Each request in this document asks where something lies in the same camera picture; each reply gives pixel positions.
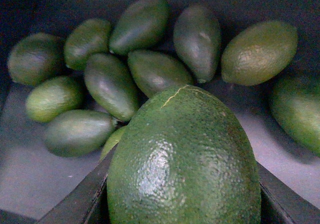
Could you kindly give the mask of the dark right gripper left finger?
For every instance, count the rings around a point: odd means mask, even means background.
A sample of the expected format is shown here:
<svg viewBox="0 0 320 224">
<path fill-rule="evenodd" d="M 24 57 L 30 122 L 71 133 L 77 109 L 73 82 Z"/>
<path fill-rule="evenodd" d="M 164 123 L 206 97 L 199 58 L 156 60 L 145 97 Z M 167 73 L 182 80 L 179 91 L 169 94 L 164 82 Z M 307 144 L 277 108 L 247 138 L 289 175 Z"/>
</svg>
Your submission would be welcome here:
<svg viewBox="0 0 320 224">
<path fill-rule="evenodd" d="M 107 176 L 113 147 L 60 203 L 37 223 L 110 223 L 107 204 Z"/>
</svg>

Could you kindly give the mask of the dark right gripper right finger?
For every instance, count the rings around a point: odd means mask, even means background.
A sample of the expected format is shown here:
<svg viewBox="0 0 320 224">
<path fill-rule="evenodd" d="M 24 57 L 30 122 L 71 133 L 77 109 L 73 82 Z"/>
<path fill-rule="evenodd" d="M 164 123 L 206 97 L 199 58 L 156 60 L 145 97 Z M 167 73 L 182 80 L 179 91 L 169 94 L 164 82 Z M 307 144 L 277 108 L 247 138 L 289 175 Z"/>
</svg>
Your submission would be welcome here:
<svg viewBox="0 0 320 224">
<path fill-rule="evenodd" d="M 319 209 L 258 164 L 261 187 L 261 223 L 318 224 Z"/>
</svg>

